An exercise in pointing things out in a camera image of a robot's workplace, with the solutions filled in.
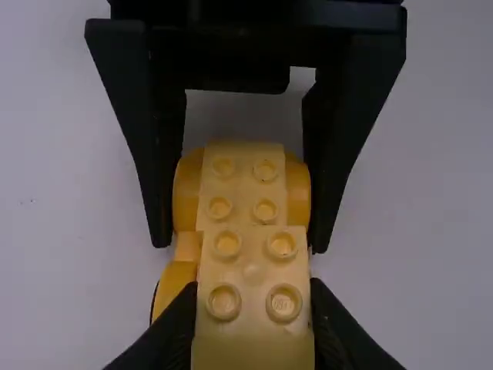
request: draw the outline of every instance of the yellow lego brick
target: yellow lego brick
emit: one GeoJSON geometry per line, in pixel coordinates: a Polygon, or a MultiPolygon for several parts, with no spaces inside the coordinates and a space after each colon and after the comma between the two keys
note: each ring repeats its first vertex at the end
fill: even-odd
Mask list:
{"type": "Polygon", "coordinates": [[[204,151],[196,230],[287,222],[283,147],[218,143],[204,151]]]}
{"type": "MultiPolygon", "coordinates": [[[[200,266],[193,370],[314,368],[309,220],[308,169],[279,144],[213,143],[180,160],[171,272],[200,266]]],[[[160,310],[184,286],[167,270],[160,310]]]]}
{"type": "Polygon", "coordinates": [[[210,228],[199,276],[194,370],[314,368],[305,227],[210,228]]]}

